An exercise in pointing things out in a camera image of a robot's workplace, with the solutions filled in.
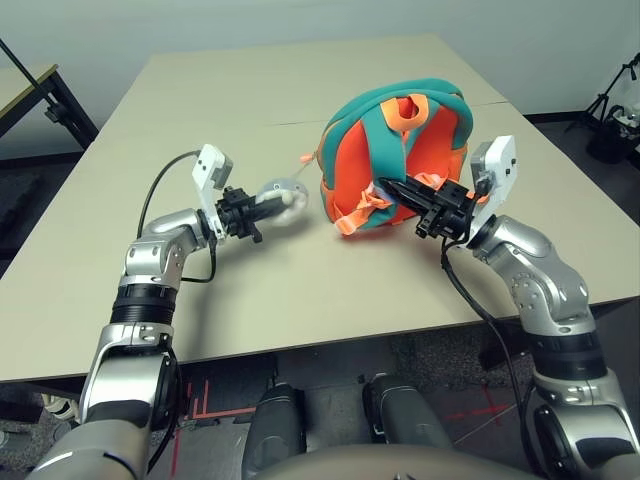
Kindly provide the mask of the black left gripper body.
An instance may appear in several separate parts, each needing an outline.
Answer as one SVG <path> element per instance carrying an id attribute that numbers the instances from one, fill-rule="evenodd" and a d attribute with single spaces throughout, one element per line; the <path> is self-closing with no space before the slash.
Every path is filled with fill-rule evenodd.
<path id="1" fill-rule="evenodd" d="M 247 207 L 254 198 L 242 188 L 224 188 L 222 198 L 216 203 L 216 211 L 228 236 L 238 239 L 250 237 L 254 243 L 262 241 L 262 234 L 256 227 L 261 218 L 249 218 L 246 215 Z"/>

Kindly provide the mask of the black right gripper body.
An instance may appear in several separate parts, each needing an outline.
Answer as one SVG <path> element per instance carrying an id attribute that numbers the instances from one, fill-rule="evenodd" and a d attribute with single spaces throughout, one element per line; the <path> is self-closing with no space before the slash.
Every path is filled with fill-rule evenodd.
<path id="1" fill-rule="evenodd" d="M 420 220 L 416 225 L 416 234 L 421 238 L 461 238 L 471 208 L 468 193 L 467 188 L 451 180 L 445 180 L 439 189 L 422 186 L 419 190 Z"/>

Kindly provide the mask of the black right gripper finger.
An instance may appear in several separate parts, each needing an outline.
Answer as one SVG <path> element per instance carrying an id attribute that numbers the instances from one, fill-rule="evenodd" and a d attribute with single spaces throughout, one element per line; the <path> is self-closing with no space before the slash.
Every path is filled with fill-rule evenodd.
<path id="1" fill-rule="evenodd" d="M 427 201 L 434 198 L 435 190 L 424 183 L 407 177 L 403 181 L 381 178 L 379 184 L 387 195 L 397 201 Z"/>
<path id="2" fill-rule="evenodd" d="M 412 211 L 416 215 L 423 215 L 433 208 L 435 202 L 432 196 L 416 192 L 400 192 L 394 195 L 398 204 Z"/>

